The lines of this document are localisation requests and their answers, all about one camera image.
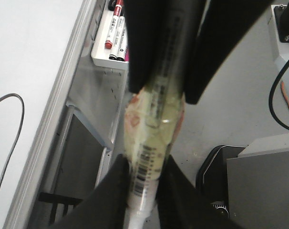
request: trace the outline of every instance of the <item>red marker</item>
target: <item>red marker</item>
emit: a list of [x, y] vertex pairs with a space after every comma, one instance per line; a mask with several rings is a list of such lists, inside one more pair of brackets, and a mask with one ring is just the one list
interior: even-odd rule
[[109, 29], [107, 37], [106, 37], [106, 41], [105, 41], [105, 48], [106, 49], [112, 48], [113, 40], [114, 40], [114, 36], [115, 36], [117, 24], [118, 24], [118, 19], [119, 19], [123, 4], [124, 4], [123, 0], [117, 0], [117, 2], [116, 2], [116, 7], [114, 10], [112, 22], [111, 22], [110, 29]]

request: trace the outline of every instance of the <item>pink object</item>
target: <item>pink object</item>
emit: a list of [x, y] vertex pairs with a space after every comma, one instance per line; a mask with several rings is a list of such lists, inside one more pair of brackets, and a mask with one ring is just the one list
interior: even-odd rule
[[124, 61], [129, 61], [129, 50], [126, 51]]

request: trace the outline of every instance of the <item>barcode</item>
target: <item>barcode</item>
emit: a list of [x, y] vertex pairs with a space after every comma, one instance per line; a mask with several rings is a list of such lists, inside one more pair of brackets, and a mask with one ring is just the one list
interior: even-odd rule
[[146, 194], [147, 180], [151, 177], [151, 171], [155, 158], [155, 148], [141, 145], [139, 155], [139, 161], [136, 167], [136, 174], [133, 185], [133, 193], [137, 196]]

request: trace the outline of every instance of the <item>screw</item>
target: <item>screw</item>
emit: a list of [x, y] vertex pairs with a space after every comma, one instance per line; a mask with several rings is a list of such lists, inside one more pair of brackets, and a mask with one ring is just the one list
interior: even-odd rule
[[288, 41], [289, 41], [289, 35], [285, 36], [284, 40], [285, 40], [286, 42], [288, 42]]

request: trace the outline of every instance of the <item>black cable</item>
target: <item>black cable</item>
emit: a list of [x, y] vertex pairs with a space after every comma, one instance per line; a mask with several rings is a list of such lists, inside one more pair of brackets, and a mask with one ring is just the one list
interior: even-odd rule
[[279, 118], [277, 117], [277, 115], [275, 114], [274, 107], [273, 107], [273, 98], [274, 98], [274, 93], [275, 93], [276, 87], [288, 68], [289, 68], [289, 60], [286, 62], [286, 64], [283, 66], [283, 68], [280, 70], [279, 74], [277, 75], [277, 77], [276, 77], [276, 79], [272, 85], [272, 88], [269, 92], [269, 97], [268, 97], [268, 107], [269, 107], [269, 111], [270, 111], [271, 115], [273, 116], [273, 118], [275, 119], [275, 121], [279, 125], [286, 128], [287, 130], [289, 130], [289, 126], [284, 124], [282, 121], [280, 121]]
[[17, 141], [18, 141], [18, 139], [19, 139], [19, 137], [20, 137], [21, 127], [22, 127], [22, 124], [23, 124], [23, 122], [24, 122], [24, 115], [25, 115], [25, 104], [24, 104], [24, 101], [23, 101], [22, 97], [20, 97], [18, 94], [16, 94], [16, 93], [10, 93], [10, 94], [4, 95], [3, 97], [0, 98], [0, 102], [3, 101], [3, 100], [5, 100], [5, 99], [7, 99], [7, 98], [10, 98], [10, 97], [16, 97], [16, 98], [18, 98], [18, 99], [20, 100], [20, 102], [21, 102], [21, 121], [20, 121], [20, 126], [19, 126], [19, 129], [18, 129], [18, 131], [17, 131], [15, 140], [14, 140], [14, 142], [13, 142], [13, 145], [12, 145], [12, 147], [11, 147], [11, 150], [10, 150], [10, 152], [9, 152], [9, 155], [8, 155], [8, 157], [7, 157], [7, 160], [6, 160], [6, 162], [5, 162], [4, 168], [3, 168], [2, 173], [1, 173], [1, 176], [0, 176], [0, 187], [1, 187], [1, 184], [2, 184], [2, 181], [3, 181], [3, 178], [4, 178], [4, 176], [5, 176], [5, 172], [6, 172], [6, 170], [7, 170], [8, 163], [9, 163], [9, 161], [10, 161], [10, 158], [11, 158], [11, 156], [12, 156], [12, 153], [13, 153], [13, 151], [14, 151], [14, 148], [15, 148], [15, 146], [16, 146], [16, 143], [17, 143]]

